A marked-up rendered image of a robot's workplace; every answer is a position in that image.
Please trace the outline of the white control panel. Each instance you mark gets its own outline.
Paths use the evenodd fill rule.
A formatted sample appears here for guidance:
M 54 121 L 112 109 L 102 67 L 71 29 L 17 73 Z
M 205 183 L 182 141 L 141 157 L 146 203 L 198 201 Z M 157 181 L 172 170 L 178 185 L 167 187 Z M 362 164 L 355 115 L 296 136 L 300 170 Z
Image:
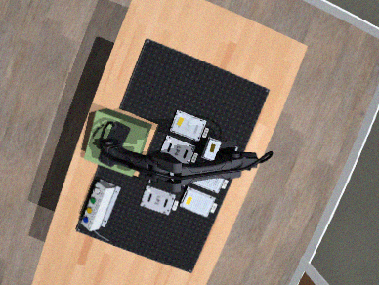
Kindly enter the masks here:
M 96 232 L 96 229 L 99 229 L 101 226 L 105 227 L 120 188 L 121 187 L 103 180 L 100 180 L 96 183 L 90 198 L 91 202 L 89 201 L 85 214 L 81 221 L 81 223 L 89 231 L 93 230 L 96 234 L 98 234 Z M 108 209 L 107 206 L 109 206 Z M 101 235 L 99 236 L 109 241 L 109 239 Z

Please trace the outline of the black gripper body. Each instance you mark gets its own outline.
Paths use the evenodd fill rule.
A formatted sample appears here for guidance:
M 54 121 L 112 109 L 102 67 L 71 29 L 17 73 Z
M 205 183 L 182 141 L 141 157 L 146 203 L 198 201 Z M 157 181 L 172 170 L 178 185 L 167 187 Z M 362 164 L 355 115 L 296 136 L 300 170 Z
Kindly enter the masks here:
M 235 143 L 235 142 L 228 141 L 228 140 L 226 140 L 226 142 L 221 142 L 221 145 L 220 145 L 219 151 L 217 151 L 214 160 L 217 159 L 217 158 L 220 158 L 221 155 L 223 154 L 223 152 L 225 152 L 225 151 L 229 151 L 229 149 L 235 151 L 235 150 L 236 150 L 236 143 Z

